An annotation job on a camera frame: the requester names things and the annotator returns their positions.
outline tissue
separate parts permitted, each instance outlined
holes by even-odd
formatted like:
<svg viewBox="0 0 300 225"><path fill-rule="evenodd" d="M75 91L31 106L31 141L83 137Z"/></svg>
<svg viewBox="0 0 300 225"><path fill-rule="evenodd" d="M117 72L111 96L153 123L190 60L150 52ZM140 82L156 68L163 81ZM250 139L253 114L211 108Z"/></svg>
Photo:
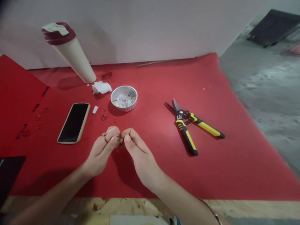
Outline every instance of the tissue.
<svg viewBox="0 0 300 225"><path fill-rule="evenodd" d="M95 82L95 84L92 85L93 88L93 94L104 94L108 91L112 91L112 87L108 83L103 83L102 81Z"/></svg>

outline pliers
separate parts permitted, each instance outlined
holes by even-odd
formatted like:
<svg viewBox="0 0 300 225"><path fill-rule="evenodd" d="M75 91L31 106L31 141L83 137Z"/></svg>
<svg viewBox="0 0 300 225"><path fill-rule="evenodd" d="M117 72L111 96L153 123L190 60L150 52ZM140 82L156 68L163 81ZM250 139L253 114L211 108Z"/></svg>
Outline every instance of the pliers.
<svg viewBox="0 0 300 225"><path fill-rule="evenodd" d="M187 149L193 156L197 156L198 152L195 147L195 144L188 132L187 126L183 122L182 116L187 117L190 119L192 122L197 124L198 126L202 127L204 130L215 136L216 138L223 139L225 138L225 135L221 133L220 131L216 130L215 128L211 127L207 123L205 123L203 120L199 119L195 114L189 113L188 111L184 111L180 108L178 103L176 102L175 99L173 99L173 103L176 109L174 109L172 106L170 106L168 103L166 103L175 113L177 116L176 124L178 125L179 129L181 130Z"/></svg>

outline concrete floor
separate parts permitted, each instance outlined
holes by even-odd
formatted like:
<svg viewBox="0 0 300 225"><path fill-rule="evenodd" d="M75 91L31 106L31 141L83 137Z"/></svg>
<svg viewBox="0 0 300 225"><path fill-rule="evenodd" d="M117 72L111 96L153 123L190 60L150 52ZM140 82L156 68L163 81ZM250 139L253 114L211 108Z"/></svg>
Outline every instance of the concrete floor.
<svg viewBox="0 0 300 225"><path fill-rule="evenodd" d="M232 89L269 142L300 179L300 41L263 49L243 32L220 57ZM235 224L300 224L296 220L228 219Z"/></svg>

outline metal blade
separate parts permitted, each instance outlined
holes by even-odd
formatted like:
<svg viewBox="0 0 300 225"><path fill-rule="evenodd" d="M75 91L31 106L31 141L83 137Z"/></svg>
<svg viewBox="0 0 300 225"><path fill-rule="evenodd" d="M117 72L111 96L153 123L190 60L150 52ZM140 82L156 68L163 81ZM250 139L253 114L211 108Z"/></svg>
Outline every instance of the metal blade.
<svg viewBox="0 0 300 225"><path fill-rule="evenodd" d="M170 106L168 103L166 103L168 105L168 107L170 107L175 113L176 113L176 109L174 109L172 106Z"/></svg>
<svg viewBox="0 0 300 225"><path fill-rule="evenodd" d="M174 102L174 106L175 106L176 110L181 110L180 106L178 105L178 103L176 102L175 99L173 99L173 102Z"/></svg>

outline black handle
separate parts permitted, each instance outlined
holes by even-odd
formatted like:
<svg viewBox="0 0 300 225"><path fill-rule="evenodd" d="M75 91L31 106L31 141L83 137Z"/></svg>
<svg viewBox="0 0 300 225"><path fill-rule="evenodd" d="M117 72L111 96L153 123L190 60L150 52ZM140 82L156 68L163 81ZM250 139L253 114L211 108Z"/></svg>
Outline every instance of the black handle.
<svg viewBox="0 0 300 225"><path fill-rule="evenodd" d="M194 142L190 136L190 133L188 132L187 126L184 124L183 120L176 120L176 124L178 125L179 129L181 130L185 144L187 146L188 151L190 152L191 155L197 156L198 151L194 145Z"/></svg>
<svg viewBox="0 0 300 225"><path fill-rule="evenodd" d="M197 124L198 126L202 127L204 130L208 131L209 133L211 133L213 136L215 136L216 138L219 139L224 139L225 138L225 134L221 133L220 131L216 130L215 128L213 128L212 126L208 125L207 123L205 123L203 120L199 119L196 115L194 115L193 113L189 113L188 118L191 119L195 124Z"/></svg>

